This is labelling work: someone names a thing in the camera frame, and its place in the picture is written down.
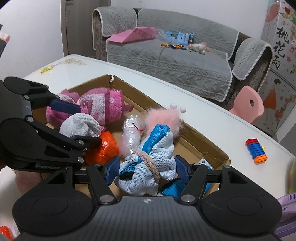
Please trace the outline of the person left hand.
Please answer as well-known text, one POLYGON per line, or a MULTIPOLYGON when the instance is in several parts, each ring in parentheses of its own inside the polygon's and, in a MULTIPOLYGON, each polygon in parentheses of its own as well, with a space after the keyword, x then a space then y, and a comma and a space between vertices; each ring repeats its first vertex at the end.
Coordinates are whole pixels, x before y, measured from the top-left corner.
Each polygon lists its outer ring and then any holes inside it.
POLYGON ((15 183, 19 192, 24 195, 43 181, 40 173, 15 170, 15 183))

